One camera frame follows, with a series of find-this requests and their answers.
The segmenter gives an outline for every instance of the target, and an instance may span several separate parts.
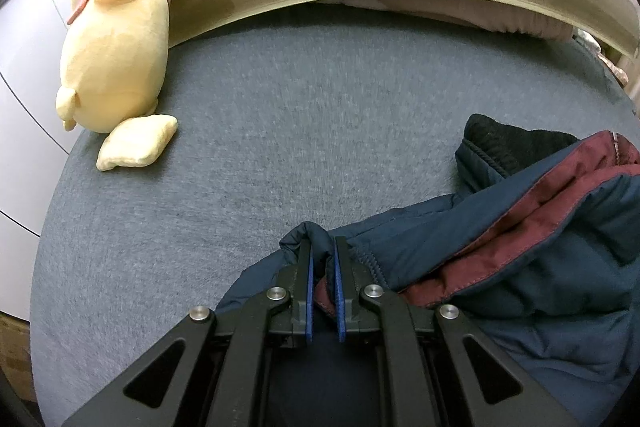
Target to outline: yellow stuffed animal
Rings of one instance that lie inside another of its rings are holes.
[[[174,117],[153,115],[168,55],[169,1],[74,0],[56,110],[66,130],[77,122],[111,133],[98,154],[102,171],[153,163],[177,129]]]

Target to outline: metal screw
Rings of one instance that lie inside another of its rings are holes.
[[[372,299],[377,299],[384,292],[383,287],[379,284],[369,284],[368,286],[364,286],[364,295],[371,297]]]
[[[267,297],[272,301],[281,301],[287,296],[287,291],[280,286],[274,286],[267,290]]]
[[[192,321],[202,322],[209,318],[211,311],[206,306],[196,306],[189,310],[189,316]]]
[[[445,319],[455,319],[460,315],[460,310],[453,304],[443,304],[440,306],[440,315]]]

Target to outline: gray fabric surface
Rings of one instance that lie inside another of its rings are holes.
[[[103,136],[84,132],[52,200],[31,301],[48,427],[300,221],[336,227],[453,190],[473,112],[640,143],[632,103],[575,42],[334,6],[173,49],[159,112],[180,129],[155,165],[98,172]]]

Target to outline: stuffed animal's body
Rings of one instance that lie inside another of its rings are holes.
[[[111,133],[130,118],[154,112],[168,55],[168,3],[169,0],[74,0],[76,11],[62,50],[62,87],[56,98],[56,110],[66,130],[79,123],[95,132]],[[142,144],[137,157],[128,162],[126,158],[112,157],[107,162],[98,159],[98,168],[153,162],[173,136],[171,132],[166,137],[166,121],[163,126],[159,134],[148,134],[149,142],[134,138]],[[118,140],[125,146],[127,141],[130,144],[126,133],[121,134],[111,137],[112,148]],[[120,156],[127,154],[131,154],[130,148]]]

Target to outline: navy blue jacket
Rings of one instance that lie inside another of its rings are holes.
[[[308,236],[316,303],[331,312],[326,261],[343,235],[376,282],[414,305],[456,304],[582,426],[596,427],[640,366],[640,154],[608,131],[570,141],[530,162],[465,137],[462,190],[330,232],[302,223],[217,311],[272,285]],[[531,164],[514,168],[514,156]]]

